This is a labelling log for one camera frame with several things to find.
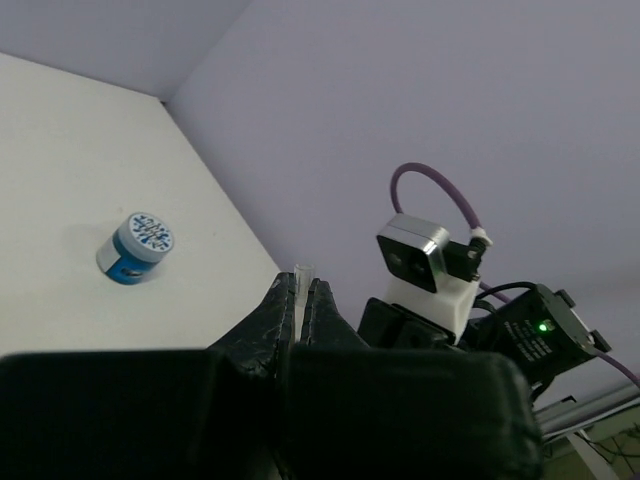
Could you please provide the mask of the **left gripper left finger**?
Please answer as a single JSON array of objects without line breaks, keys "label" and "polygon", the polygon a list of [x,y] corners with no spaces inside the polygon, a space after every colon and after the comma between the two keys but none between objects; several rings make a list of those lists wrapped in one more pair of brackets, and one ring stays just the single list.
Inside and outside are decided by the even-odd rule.
[{"label": "left gripper left finger", "polygon": [[293,336],[289,273],[204,348],[1,360],[5,479],[276,479],[275,378]]}]

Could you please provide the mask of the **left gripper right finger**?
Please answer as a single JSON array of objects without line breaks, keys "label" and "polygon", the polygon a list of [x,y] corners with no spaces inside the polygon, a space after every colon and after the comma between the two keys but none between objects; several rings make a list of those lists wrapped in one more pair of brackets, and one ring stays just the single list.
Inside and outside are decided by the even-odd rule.
[{"label": "left gripper right finger", "polygon": [[295,479],[538,479],[543,452],[512,361],[373,348],[315,280],[288,359],[287,465]]}]

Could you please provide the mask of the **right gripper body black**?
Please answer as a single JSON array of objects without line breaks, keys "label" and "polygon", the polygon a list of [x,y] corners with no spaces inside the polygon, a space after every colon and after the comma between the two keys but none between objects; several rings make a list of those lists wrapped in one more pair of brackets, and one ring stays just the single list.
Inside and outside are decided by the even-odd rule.
[{"label": "right gripper body black", "polygon": [[451,332],[398,304],[377,298],[366,303],[357,333],[375,348],[460,352]]}]

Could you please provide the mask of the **clear pen cap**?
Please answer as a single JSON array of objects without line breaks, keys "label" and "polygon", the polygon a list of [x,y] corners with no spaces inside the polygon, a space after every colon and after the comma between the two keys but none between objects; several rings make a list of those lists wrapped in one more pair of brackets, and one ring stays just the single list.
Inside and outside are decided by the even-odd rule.
[{"label": "clear pen cap", "polygon": [[309,264],[296,264],[294,267],[295,277],[295,306],[294,306],[294,326],[295,340],[301,339],[304,310],[307,302],[309,288],[315,277],[315,267]]}]

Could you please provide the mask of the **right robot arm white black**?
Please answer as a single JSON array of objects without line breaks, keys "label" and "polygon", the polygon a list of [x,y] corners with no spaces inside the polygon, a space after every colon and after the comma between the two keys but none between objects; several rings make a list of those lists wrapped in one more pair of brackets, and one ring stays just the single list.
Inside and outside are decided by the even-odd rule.
[{"label": "right robot arm white black", "polygon": [[480,289],[472,307],[485,315],[470,319],[458,339],[424,314],[376,298],[367,302],[358,334],[378,348],[500,354],[524,374],[533,400],[557,376],[611,351],[600,332],[579,319],[564,290],[527,281]]}]

